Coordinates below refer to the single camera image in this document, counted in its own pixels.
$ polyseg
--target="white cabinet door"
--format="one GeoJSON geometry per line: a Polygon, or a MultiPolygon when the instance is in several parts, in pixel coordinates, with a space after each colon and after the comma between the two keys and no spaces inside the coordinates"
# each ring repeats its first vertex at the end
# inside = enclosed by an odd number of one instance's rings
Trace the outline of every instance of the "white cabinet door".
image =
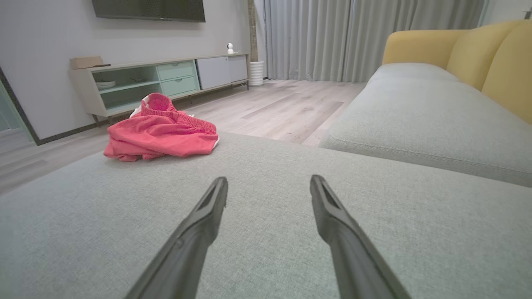
{"type": "Polygon", "coordinates": [[[247,79],[246,55],[229,57],[229,73],[231,82],[247,79]]]}
{"type": "Polygon", "coordinates": [[[229,61],[225,57],[197,59],[201,89],[231,83],[229,61]]]}

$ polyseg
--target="cardboard box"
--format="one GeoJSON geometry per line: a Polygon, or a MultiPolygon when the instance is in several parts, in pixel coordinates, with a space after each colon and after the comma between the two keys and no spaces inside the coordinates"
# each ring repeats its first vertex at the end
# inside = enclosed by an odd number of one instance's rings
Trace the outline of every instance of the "cardboard box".
{"type": "Polygon", "coordinates": [[[72,70],[92,68],[95,65],[102,65],[103,59],[100,56],[74,57],[70,59],[72,70]]]}

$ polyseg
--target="television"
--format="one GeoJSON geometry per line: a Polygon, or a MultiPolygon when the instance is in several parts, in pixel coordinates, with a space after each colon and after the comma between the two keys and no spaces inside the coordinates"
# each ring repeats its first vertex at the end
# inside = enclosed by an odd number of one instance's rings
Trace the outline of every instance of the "television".
{"type": "Polygon", "coordinates": [[[93,0],[98,18],[205,22],[203,0],[93,0]]]}

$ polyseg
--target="yellow armrest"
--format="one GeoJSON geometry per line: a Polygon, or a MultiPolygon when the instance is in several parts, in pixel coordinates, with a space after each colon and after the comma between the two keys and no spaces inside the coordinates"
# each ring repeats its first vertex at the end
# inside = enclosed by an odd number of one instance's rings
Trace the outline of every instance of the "yellow armrest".
{"type": "Polygon", "coordinates": [[[409,30],[392,33],[386,41],[383,64],[423,62],[447,68],[456,40],[468,30],[409,30]]]}

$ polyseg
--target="sofa seat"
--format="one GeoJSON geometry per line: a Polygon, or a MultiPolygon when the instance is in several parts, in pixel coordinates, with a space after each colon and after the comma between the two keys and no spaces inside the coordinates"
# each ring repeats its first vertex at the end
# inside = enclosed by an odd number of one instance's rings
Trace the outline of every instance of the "sofa seat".
{"type": "Polygon", "coordinates": [[[338,298],[312,211],[320,174],[413,299],[532,293],[532,189],[220,133],[208,156],[102,153],[0,197],[0,297],[124,298],[211,181],[227,206],[198,299],[338,298]]]}
{"type": "MultiPolygon", "coordinates": [[[[320,147],[532,186],[529,124],[467,84],[394,76],[400,66],[377,70],[320,147]]],[[[441,78],[417,74],[430,69],[441,78]]]]}
{"type": "Polygon", "coordinates": [[[412,78],[427,80],[448,80],[460,82],[453,74],[428,63],[404,62],[389,63],[381,66],[368,80],[368,84],[378,79],[412,78]]]}

